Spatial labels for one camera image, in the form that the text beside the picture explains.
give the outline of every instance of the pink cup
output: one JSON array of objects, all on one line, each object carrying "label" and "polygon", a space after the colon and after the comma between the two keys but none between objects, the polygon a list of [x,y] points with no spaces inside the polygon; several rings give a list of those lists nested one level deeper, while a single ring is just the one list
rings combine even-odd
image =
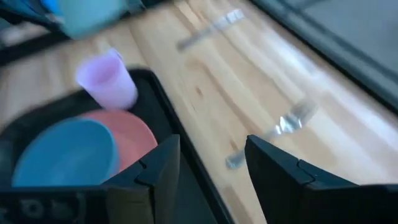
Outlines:
[{"label": "pink cup", "polygon": [[137,87],[115,49],[83,62],[76,81],[105,109],[128,109],[137,100]]}]

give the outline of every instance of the fork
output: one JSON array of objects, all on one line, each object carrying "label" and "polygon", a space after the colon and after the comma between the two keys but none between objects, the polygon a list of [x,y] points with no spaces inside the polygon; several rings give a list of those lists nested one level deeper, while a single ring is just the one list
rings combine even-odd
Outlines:
[{"label": "fork", "polygon": [[[302,100],[298,102],[285,115],[279,118],[279,123],[272,129],[268,130],[263,139],[269,141],[283,134],[291,134],[305,126],[312,118],[316,111],[316,106],[313,101]],[[229,169],[239,168],[244,161],[244,149],[232,154],[226,158],[226,166]]]}]

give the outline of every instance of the butcher block countertop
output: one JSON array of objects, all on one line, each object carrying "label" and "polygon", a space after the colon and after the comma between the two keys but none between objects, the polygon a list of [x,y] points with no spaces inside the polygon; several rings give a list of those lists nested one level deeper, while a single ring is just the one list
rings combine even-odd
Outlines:
[{"label": "butcher block countertop", "polygon": [[[177,42],[233,9],[246,18],[185,50]],[[158,76],[236,223],[265,223],[248,168],[224,159],[303,98],[318,111],[277,147],[356,184],[398,182],[398,119],[271,18],[244,0],[178,1],[1,69],[0,122],[80,87],[82,60],[120,51]]]}]

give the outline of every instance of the blue plate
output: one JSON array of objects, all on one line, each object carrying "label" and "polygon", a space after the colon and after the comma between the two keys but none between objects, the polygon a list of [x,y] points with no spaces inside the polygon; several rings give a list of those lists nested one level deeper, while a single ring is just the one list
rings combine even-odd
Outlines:
[{"label": "blue plate", "polygon": [[71,118],[32,141],[17,163],[12,185],[98,185],[118,172],[119,161],[116,142],[106,126]]}]

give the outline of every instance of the pink plate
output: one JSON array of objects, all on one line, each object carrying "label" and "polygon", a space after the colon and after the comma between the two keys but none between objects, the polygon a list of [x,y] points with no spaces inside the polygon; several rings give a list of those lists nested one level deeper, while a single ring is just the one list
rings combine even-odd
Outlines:
[{"label": "pink plate", "polygon": [[154,134],[137,116],[123,110],[94,110],[82,114],[109,128],[120,154],[119,172],[131,166],[157,146]]}]

